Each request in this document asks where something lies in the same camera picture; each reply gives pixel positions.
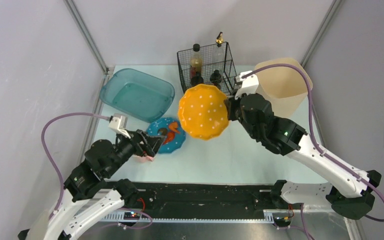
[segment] red wire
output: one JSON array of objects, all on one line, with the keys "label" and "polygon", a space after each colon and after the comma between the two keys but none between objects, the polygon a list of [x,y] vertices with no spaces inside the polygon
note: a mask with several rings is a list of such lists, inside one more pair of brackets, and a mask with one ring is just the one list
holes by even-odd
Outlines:
[{"label": "red wire", "polygon": [[288,210],[289,209],[292,211],[292,216],[290,216],[290,218],[293,218],[295,216],[295,213],[294,213],[294,209],[292,208],[292,204],[288,205]]},{"label": "red wire", "polygon": [[142,202],[143,206],[142,206],[142,211],[141,211],[141,212],[143,212],[143,211],[145,210],[145,201],[144,201],[144,199],[141,197],[141,198],[139,198],[137,201],[138,201],[138,202],[139,202],[139,201]]}]

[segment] gray wall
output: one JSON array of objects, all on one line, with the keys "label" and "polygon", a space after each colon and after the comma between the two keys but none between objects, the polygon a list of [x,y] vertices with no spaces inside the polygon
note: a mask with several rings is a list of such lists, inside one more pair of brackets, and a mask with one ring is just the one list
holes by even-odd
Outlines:
[{"label": "gray wall", "polygon": [[[62,0],[0,0],[0,240],[15,239],[57,199],[42,127],[61,114],[90,112],[102,76]],[[46,134],[64,178],[88,122],[61,120]]]},{"label": "gray wall", "polygon": [[332,0],[76,0],[109,65],[176,65],[176,52],[231,44],[235,65],[302,59]]},{"label": "gray wall", "polygon": [[[378,170],[384,194],[384,1],[345,1],[307,71],[327,147]],[[370,214],[384,217],[378,197]],[[384,239],[384,223],[362,223],[368,239]]]}]

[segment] teal plastic tub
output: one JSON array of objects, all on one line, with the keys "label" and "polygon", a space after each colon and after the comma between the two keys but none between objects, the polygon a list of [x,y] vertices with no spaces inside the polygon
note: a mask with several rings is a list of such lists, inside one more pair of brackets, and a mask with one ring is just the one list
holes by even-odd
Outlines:
[{"label": "teal plastic tub", "polygon": [[99,93],[105,104],[148,123],[161,118],[174,97],[173,85],[131,68],[114,73]]}]

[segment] cable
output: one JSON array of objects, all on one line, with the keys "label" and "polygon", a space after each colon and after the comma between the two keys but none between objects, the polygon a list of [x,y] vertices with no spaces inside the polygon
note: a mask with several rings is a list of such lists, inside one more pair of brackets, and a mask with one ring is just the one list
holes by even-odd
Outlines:
[{"label": "cable", "polygon": [[138,202],[142,202],[142,212],[145,211],[145,201],[142,197],[140,197],[138,200]]},{"label": "cable", "polygon": [[288,217],[291,219],[295,216],[294,209],[292,208],[292,204],[288,204],[287,208],[288,208],[288,210],[292,211],[292,216],[289,216],[289,212],[288,212]]},{"label": "cable", "polygon": [[43,149],[45,150],[46,156],[49,159],[50,164],[52,164],[53,169],[55,169],[55,172],[58,175],[59,186],[60,186],[58,201],[56,202],[55,208],[53,209],[52,213],[49,215],[49,219],[51,219],[54,216],[54,212],[56,210],[58,210],[58,208],[60,207],[60,204],[61,204],[61,202],[63,200],[64,180],[63,180],[63,175],[61,174],[60,169],[58,168],[57,164],[55,163],[54,159],[51,156],[51,153],[48,150],[48,147],[47,147],[46,142],[45,142],[45,133],[46,133],[46,130],[48,129],[49,125],[51,125],[53,122],[55,122],[55,121],[57,121],[59,119],[63,119],[63,118],[71,117],[71,116],[90,116],[90,117],[104,119],[104,120],[109,120],[110,119],[110,117],[108,117],[108,116],[102,116],[102,115],[98,115],[98,114],[94,114],[94,113],[73,112],[73,113],[67,113],[67,114],[63,114],[61,116],[57,116],[55,118],[52,118],[43,127],[42,134],[40,136],[40,140],[42,141]]},{"label": "cable", "polygon": [[[309,130],[310,130],[310,139],[311,139],[311,142],[314,145],[314,147],[317,149],[317,151],[322,154],[323,153],[323,149],[320,148],[320,146],[317,143],[317,140],[315,138],[315,135],[314,135],[313,110],[312,110],[313,96],[312,96],[312,92],[311,92],[311,88],[310,88],[310,83],[309,83],[309,80],[307,79],[306,74],[301,69],[299,69],[298,67],[296,67],[294,65],[287,64],[287,63],[275,63],[275,64],[270,64],[270,65],[267,65],[267,66],[260,67],[259,69],[256,69],[256,70],[254,70],[254,71],[252,71],[252,72],[250,72],[248,74],[245,74],[245,75],[242,76],[242,79],[245,79],[245,78],[247,78],[247,77],[249,77],[251,75],[254,75],[254,74],[258,73],[258,72],[261,72],[263,70],[271,69],[271,68],[277,68],[277,67],[286,67],[286,68],[294,69],[304,79],[305,86],[307,87],[307,92],[308,92],[308,96],[307,96],[308,97],[308,121],[309,121]],[[345,166],[344,164],[342,164],[341,162],[336,160],[334,157],[330,156],[327,153],[324,154],[324,156],[327,159],[329,159],[330,161],[334,162],[336,165],[340,166],[342,169],[344,169],[348,173],[350,173],[351,175],[353,175],[355,178],[360,179],[360,175],[358,175],[352,169],[348,168],[347,166]],[[366,181],[363,178],[360,181],[362,183],[364,183],[365,185],[367,185],[369,188],[371,188],[380,197],[380,199],[382,200],[382,202],[384,204],[384,195],[381,193],[381,191],[379,191],[375,186],[373,186],[370,182]],[[369,216],[369,215],[366,215],[365,217],[368,218],[368,219],[377,221],[377,222],[384,222],[384,218],[377,218],[377,217],[373,217],[373,216]]]},{"label": "cable", "polygon": [[[279,226],[276,225],[276,223],[274,223],[273,225],[277,228],[277,230],[297,229],[297,230],[300,230],[303,233],[306,233],[304,228],[299,227],[299,226],[283,226],[283,227],[279,227]],[[310,237],[309,239],[316,240],[311,234],[308,234],[308,235]]]},{"label": "cable", "polygon": [[83,235],[85,235],[85,236],[86,235],[90,235],[90,234],[99,232],[102,229],[106,229],[106,228],[114,227],[114,226],[123,227],[123,228],[126,228],[126,229],[144,229],[144,228],[147,228],[147,227],[151,226],[152,223],[154,222],[153,218],[150,215],[148,215],[148,214],[146,214],[146,213],[144,213],[142,211],[134,211],[134,210],[129,209],[129,208],[120,208],[120,210],[124,210],[124,211],[127,211],[127,212],[135,212],[137,214],[141,214],[142,216],[147,217],[150,220],[150,222],[147,225],[145,225],[145,226],[138,226],[138,227],[127,226],[127,225],[122,224],[121,222],[113,222],[113,223],[105,224],[105,225],[103,225],[101,227],[98,227],[98,228],[92,230],[92,231],[85,232]]},{"label": "cable", "polygon": [[314,238],[310,238],[310,233],[307,229],[307,225],[306,225],[306,221],[304,220],[304,203],[301,204],[301,222],[302,222],[302,228],[304,229],[304,233],[305,235],[307,236],[307,239],[310,240],[310,239],[313,239]]}]

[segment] orange fish illustration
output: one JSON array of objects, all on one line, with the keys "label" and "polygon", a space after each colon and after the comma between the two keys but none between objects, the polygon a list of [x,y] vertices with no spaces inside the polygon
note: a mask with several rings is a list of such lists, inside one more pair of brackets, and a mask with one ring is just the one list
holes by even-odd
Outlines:
[{"label": "orange fish illustration", "polygon": [[173,141],[175,139],[176,133],[174,131],[169,131],[167,133],[167,137],[165,138],[165,141],[162,143],[162,145],[166,145],[169,142]]},{"label": "orange fish illustration", "polygon": [[170,131],[168,131],[167,128],[165,127],[158,129],[159,134],[166,136],[164,142],[162,143],[163,145],[173,141],[173,139],[175,139],[176,134],[180,134],[178,127],[179,127],[179,124],[176,121],[174,121],[168,125],[168,129],[170,129]]},{"label": "orange fish illustration", "polygon": [[173,131],[177,134],[180,134],[178,127],[179,127],[179,124],[177,121],[174,121],[168,125],[168,129],[170,129],[171,131]]}]

